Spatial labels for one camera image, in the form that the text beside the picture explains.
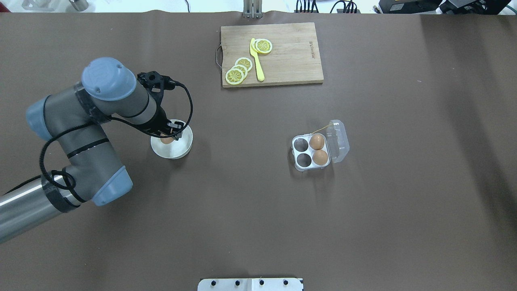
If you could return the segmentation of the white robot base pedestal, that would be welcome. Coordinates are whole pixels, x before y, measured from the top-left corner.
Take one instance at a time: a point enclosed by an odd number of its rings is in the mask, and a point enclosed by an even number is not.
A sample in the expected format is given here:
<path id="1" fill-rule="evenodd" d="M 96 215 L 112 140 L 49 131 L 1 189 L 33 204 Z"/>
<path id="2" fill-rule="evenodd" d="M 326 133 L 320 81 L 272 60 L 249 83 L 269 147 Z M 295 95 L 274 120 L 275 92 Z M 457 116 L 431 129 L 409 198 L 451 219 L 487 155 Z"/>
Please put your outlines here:
<path id="1" fill-rule="evenodd" d="M 198 291 L 304 291 L 302 278 L 205 278 Z"/>

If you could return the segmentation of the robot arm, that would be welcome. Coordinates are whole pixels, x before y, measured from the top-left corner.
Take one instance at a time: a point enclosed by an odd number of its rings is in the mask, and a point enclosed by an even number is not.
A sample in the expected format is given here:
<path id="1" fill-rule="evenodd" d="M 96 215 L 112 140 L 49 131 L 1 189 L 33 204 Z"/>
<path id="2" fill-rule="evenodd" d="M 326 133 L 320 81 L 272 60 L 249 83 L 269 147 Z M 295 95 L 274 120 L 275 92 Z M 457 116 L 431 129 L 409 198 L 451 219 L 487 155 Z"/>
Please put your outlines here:
<path id="1" fill-rule="evenodd" d="M 179 140 L 186 122 L 170 121 L 165 91 L 186 85 L 156 71 L 134 74 L 119 60 L 100 57 L 72 87 L 31 105 L 26 121 L 44 140 L 40 175 L 1 196 L 1 243 L 92 201 L 104 206 L 133 187 L 102 125 L 124 123 L 159 139 Z"/>

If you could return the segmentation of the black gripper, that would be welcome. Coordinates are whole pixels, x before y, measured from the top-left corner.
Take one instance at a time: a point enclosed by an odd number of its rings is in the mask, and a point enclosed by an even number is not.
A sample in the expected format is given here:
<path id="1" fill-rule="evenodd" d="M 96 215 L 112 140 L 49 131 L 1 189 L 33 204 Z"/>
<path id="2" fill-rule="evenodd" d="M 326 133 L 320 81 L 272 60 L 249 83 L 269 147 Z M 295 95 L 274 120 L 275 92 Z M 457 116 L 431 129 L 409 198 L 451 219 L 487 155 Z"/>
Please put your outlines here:
<path id="1" fill-rule="evenodd" d="M 183 125 L 177 122 L 172 125 L 161 103 L 164 91 L 171 91 L 177 86 L 183 87 L 183 84 L 156 71 L 139 73 L 137 81 L 146 89 L 156 105 L 153 116 L 147 122 L 137 125 L 137 129 L 150 135 L 181 138 Z"/>

